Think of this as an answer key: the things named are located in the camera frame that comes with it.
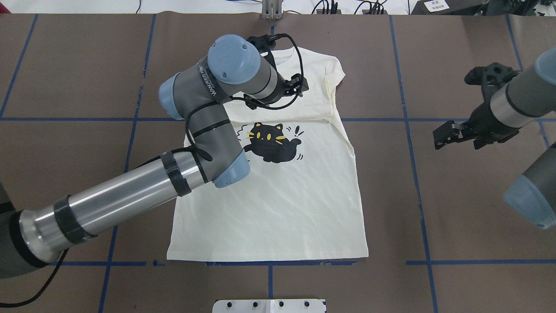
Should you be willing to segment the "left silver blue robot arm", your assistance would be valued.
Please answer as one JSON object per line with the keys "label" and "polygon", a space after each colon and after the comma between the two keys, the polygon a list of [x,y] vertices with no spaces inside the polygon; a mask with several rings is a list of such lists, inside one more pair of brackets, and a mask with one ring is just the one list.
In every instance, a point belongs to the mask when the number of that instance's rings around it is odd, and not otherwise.
{"label": "left silver blue robot arm", "polygon": [[303,71],[289,80],[278,73],[272,48],[282,38],[290,36],[244,39],[226,34],[215,40],[203,59],[161,84],[161,107],[185,122],[188,146],[165,151],[42,209],[16,211],[1,190],[1,278],[44,268],[68,248],[203,184],[223,188],[246,177],[249,163],[224,104],[241,100],[253,110],[280,110],[285,105],[275,103],[281,98],[296,100],[308,90]]}

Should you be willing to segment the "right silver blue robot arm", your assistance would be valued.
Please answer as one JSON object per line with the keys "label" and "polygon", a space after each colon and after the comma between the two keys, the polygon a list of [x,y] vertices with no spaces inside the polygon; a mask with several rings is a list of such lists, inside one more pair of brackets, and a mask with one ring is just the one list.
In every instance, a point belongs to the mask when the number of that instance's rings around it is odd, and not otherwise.
{"label": "right silver blue robot arm", "polygon": [[540,230],[555,228],[555,143],[542,138],[540,120],[555,113],[555,47],[528,67],[500,62],[476,66],[465,75],[481,91],[479,104],[462,121],[449,120],[433,130],[434,148],[471,141],[475,150],[504,144],[523,130],[539,131],[539,148],[530,164],[502,195],[503,202]]}

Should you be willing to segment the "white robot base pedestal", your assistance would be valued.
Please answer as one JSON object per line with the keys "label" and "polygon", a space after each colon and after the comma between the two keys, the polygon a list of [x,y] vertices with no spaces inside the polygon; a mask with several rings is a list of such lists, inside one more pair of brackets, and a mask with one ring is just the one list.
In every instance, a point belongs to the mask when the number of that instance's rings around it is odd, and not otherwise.
{"label": "white robot base pedestal", "polygon": [[218,300],[213,313],[326,313],[321,299],[248,299]]}

